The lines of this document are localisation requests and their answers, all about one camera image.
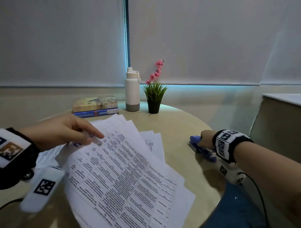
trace wooden tabletop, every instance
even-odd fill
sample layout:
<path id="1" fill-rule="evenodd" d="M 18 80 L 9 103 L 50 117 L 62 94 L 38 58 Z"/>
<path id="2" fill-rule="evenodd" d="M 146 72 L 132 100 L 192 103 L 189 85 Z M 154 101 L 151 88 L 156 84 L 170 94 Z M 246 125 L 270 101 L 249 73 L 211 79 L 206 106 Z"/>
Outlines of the wooden tabletop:
<path id="1" fill-rule="evenodd" d="M 225 189 L 225 179 L 218 172 L 216 163 L 210 163 L 196 155 L 187 145 L 191 135 L 211 129 L 195 116 L 180 109 L 161 105 L 158 114 L 149 114 L 146 102 L 140 103 L 140 111 L 125 111 L 125 102 L 118 102 L 120 114 L 132 120 L 139 131 L 160 132 L 165 161 L 185 178 L 185 187 L 196 195 L 195 201 L 183 227 L 199 227 L 212 213 Z M 110 116 L 87 118 L 88 121 L 106 119 Z M 22 197 L 29 184 L 20 182 L 13 188 L 0 191 L 0 205 Z M 64 187 L 57 188 L 45 208 L 38 214 L 23 213 L 18 203 L 0 211 L 0 227 L 79 227 L 70 210 Z"/>

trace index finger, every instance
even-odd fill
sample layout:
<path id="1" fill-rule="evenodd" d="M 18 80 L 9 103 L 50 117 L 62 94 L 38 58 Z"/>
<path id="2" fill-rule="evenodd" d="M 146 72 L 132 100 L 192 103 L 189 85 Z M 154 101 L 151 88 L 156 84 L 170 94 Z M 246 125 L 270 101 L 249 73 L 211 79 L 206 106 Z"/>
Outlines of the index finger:
<path id="1" fill-rule="evenodd" d="M 89 134 L 92 134 L 92 135 L 96 136 L 97 138 L 100 138 L 100 139 L 104 138 L 104 135 L 99 130 L 97 130 L 97 128 L 94 127 L 91 123 L 89 123 L 88 121 L 86 121 L 82 118 L 79 118 L 77 116 L 74 116 L 74 117 L 76 117 L 75 123 L 79 129 L 85 130 Z"/>

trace stack of books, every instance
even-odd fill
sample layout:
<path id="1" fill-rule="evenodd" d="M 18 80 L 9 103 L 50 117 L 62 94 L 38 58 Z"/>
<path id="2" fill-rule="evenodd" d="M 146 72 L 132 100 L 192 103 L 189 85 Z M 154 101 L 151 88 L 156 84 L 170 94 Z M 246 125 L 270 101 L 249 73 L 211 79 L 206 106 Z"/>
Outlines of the stack of books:
<path id="1" fill-rule="evenodd" d="M 88 118 L 118 114 L 119 109 L 114 96 L 87 97 L 74 102 L 72 112 L 78 117 Z"/>

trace gray bottle base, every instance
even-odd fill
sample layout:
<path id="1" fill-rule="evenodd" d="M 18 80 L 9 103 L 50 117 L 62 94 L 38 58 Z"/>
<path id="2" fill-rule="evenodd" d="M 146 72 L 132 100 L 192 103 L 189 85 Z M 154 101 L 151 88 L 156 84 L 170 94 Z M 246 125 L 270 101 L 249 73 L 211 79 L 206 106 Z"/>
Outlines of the gray bottle base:
<path id="1" fill-rule="evenodd" d="M 129 112 L 136 112 L 140 109 L 140 103 L 139 104 L 127 104 L 126 103 L 126 110 Z"/>

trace black cable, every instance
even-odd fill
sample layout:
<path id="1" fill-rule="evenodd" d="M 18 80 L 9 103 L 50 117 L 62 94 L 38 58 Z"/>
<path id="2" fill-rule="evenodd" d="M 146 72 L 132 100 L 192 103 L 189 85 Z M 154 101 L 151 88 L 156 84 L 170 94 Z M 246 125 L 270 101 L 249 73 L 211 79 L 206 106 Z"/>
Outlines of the black cable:
<path id="1" fill-rule="evenodd" d="M 24 198 L 18 198 L 18 199 L 14 199 L 6 204 L 4 204 L 2 207 L 0 207 L 0 210 L 2 210 L 4 207 L 6 207 L 7 205 L 14 203 L 14 202 L 21 202 Z"/>
<path id="2" fill-rule="evenodd" d="M 264 215 L 265 215 L 265 222 L 266 222 L 266 227 L 269 228 L 270 225 L 269 225 L 269 222 L 268 222 L 268 214 L 266 213 L 266 208 L 265 208 L 265 204 L 264 204 L 264 201 L 263 201 L 263 197 L 261 195 L 261 192 L 259 190 L 259 187 L 257 186 L 256 182 L 246 173 L 244 172 L 239 172 L 238 174 L 245 174 L 247 177 L 249 177 L 251 179 L 251 181 L 253 181 L 253 183 L 255 184 L 257 190 L 258 190 L 258 193 L 260 195 L 260 198 L 261 198 L 261 202 L 262 202 L 262 205 L 263 205 L 263 211 L 264 211 Z"/>

